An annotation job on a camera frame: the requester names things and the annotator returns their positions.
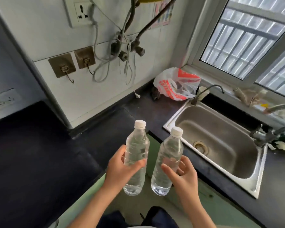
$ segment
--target floor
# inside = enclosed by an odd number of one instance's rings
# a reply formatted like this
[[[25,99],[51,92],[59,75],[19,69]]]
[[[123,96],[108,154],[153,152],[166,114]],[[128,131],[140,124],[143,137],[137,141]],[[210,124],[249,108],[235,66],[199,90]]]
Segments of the floor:
[[[181,210],[166,200],[165,197],[158,196],[152,191],[149,176],[146,176],[143,190],[139,195],[128,196],[122,190],[107,208],[105,214],[119,210],[128,224],[137,225],[143,221],[140,213],[145,217],[152,206],[164,208],[179,227],[192,228],[190,220]]]

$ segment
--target window sill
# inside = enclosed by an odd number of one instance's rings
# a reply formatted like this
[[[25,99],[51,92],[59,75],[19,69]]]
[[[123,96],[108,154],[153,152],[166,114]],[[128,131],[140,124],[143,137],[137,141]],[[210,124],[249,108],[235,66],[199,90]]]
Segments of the window sill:
[[[210,85],[213,84],[218,84],[221,85],[224,90],[225,90],[225,94],[223,94],[219,88],[211,88],[210,92],[219,97],[220,99],[228,102],[229,104],[232,104],[233,106],[237,107],[238,109],[246,112],[247,114],[249,114],[250,116],[258,119],[259,121],[261,121],[264,124],[267,124],[271,127],[273,127],[274,129],[279,129],[283,126],[285,126],[285,120],[274,115],[274,114],[270,114],[270,115],[265,115],[262,113],[262,111],[264,110],[263,107],[259,106],[259,105],[255,105],[253,107],[247,107],[245,104],[243,104],[235,95],[233,92],[233,87],[230,86],[229,84],[223,83],[220,80],[215,79],[214,77],[210,76],[209,74],[207,74],[205,71],[202,71],[194,66],[190,66],[190,65],[185,65],[184,67],[182,67],[182,69],[186,72],[189,73],[193,73],[196,74],[197,76],[201,77],[201,86],[205,86],[205,87],[209,87]]]

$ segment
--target person's left hand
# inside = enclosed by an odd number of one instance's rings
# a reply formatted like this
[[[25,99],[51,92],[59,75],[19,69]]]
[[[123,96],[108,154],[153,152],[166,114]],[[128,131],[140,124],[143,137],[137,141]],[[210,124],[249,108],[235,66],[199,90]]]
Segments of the person's left hand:
[[[141,159],[131,166],[124,165],[123,155],[125,148],[126,146],[122,145],[110,159],[103,184],[104,188],[113,190],[116,195],[122,190],[130,178],[147,163],[146,159]]]

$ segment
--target sink basin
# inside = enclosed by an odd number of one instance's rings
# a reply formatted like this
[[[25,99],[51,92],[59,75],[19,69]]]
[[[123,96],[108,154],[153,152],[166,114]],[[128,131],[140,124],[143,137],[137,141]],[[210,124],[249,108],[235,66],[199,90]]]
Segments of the sink basin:
[[[267,146],[256,146],[248,130],[201,102],[185,103],[164,128],[174,126],[184,130],[183,143],[258,198]]]

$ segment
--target plastic bottle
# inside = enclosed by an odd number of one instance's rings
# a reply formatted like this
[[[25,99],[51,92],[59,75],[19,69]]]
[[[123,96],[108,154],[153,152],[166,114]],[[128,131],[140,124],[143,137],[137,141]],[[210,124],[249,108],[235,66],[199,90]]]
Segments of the plastic bottle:
[[[169,192],[172,182],[168,176],[163,172],[160,167],[162,163],[169,166],[174,172],[176,172],[181,156],[183,155],[184,146],[181,142],[183,130],[179,127],[173,127],[171,135],[164,140],[160,145],[156,164],[154,167],[151,187],[152,190],[160,196],[165,196]]]
[[[150,141],[145,132],[146,122],[136,120],[134,131],[129,135],[126,142],[125,165],[130,166],[136,161],[148,158]],[[141,168],[123,188],[125,193],[130,196],[138,195],[142,191],[145,183],[146,166]]]

